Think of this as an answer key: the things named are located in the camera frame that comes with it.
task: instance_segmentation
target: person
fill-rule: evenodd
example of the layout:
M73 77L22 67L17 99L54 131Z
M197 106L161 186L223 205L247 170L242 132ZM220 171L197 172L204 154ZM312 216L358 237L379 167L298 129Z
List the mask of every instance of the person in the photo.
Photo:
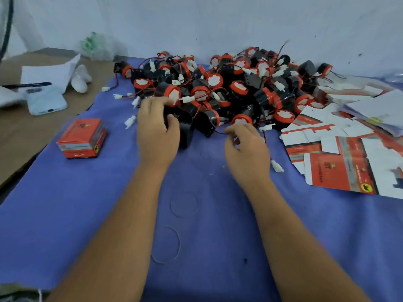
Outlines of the person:
M178 120L168 115L168 129L164 124L168 102L161 97L142 102L137 126L140 163L122 198L48 302L140 300L151 257L158 194L179 147ZM270 180L268 148L256 129L238 124L227 127L225 134L229 170L254 209L281 299L369 301L277 191Z

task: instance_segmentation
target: yellow circular logo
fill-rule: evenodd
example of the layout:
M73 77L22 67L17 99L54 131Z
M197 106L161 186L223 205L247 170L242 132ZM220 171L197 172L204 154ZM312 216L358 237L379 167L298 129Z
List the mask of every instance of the yellow circular logo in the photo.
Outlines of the yellow circular logo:
M362 188L364 191L368 192L368 193L370 193L370 192L373 191L372 186L370 186L369 184L366 184L366 183L362 183L362 184L361 184L361 188Z

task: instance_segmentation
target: brown table surface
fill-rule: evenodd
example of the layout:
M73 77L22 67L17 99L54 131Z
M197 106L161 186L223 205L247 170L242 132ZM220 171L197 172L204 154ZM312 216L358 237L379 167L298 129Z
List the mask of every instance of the brown table surface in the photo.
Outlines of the brown table surface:
M56 57L40 53L25 53L3 60L0 66L0 85L18 84L23 65L63 64L72 57ZM65 94L65 110L33 116L26 104L0 108L0 187L40 152L73 116L85 111L95 96L114 75L112 61L81 59L92 76L87 93L76 92L70 85Z

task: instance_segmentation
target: blue tablecloth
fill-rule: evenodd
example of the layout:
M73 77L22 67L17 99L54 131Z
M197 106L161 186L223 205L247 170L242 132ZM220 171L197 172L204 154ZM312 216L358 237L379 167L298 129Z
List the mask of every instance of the blue tablecloth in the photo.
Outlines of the blue tablecloth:
M0 283L55 287L108 216L139 162L137 125L123 123L132 99L112 96L132 91L121 79L78 116L101 118L108 130L98 158L63 156L56 140L67 123L0 206ZM280 300L253 210L226 166L224 139L195 131L169 168L152 251L167 263L151 261L144 301ZM403 202L309 186L276 131L268 144L285 169L271 172L274 183L317 240L371 299L403 300ZM181 246L169 261L179 247L172 228Z

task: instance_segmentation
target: red box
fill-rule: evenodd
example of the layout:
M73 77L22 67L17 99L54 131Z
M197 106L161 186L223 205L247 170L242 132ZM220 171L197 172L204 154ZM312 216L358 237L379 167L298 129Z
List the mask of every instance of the red box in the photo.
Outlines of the red box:
M106 137L100 119L77 119L57 141L66 158L97 157Z

